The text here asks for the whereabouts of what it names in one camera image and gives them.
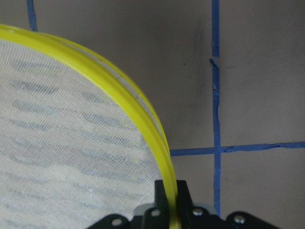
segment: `painter's tape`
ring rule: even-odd
[[[273,149],[273,148],[289,148],[289,149],[305,148],[305,142],[223,146],[223,147],[221,147],[221,152],[222,153],[233,153],[236,151],[260,151],[260,150],[268,150],[268,149]],[[208,155],[208,154],[213,154],[213,153],[214,153],[214,148],[171,150],[171,156]]]
[[[259,150],[267,150],[273,148],[290,148],[290,149],[305,148],[305,142],[225,146],[222,147],[222,152],[231,153],[236,151],[259,151]]]
[[[174,149],[174,150],[171,150],[171,156],[206,155],[206,154],[213,154],[213,153],[214,153],[214,148]]]
[[[212,55],[219,57],[219,0],[212,0]]]
[[[29,17],[30,29],[33,31],[37,31],[36,14],[34,11],[33,0],[27,0],[27,7],[28,7],[28,17]]]
[[[219,67],[219,0],[212,0],[212,54],[213,71],[213,133],[214,133],[214,207],[220,216],[221,140],[218,107],[220,101]]]

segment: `mesh net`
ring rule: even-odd
[[[81,53],[85,54],[86,56],[90,57],[93,61],[99,63],[102,67],[104,67],[108,72],[110,72],[124,87],[131,93],[131,95],[139,102],[139,104],[142,106],[142,108],[146,111],[146,113],[149,115],[151,120],[153,121],[156,128],[159,130],[159,133],[161,134],[160,127],[158,125],[157,120],[154,118],[152,111],[147,106],[146,102],[143,100],[141,95],[133,88],[132,85],[128,83],[128,81],[122,77],[117,71],[115,71],[111,66],[109,66],[107,63],[103,62],[96,56],[93,56],[92,54],[88,53],[84,49],[78,48],[70,43],[66,43],[64,41],[60,41],[60,43],[63,43],[65,45],[68,45],[69,47],[76,49],[80,51]]]
[[[0,106],[0,228],[82,229],[153,202],[141,133],[70,67],[0,40]]]

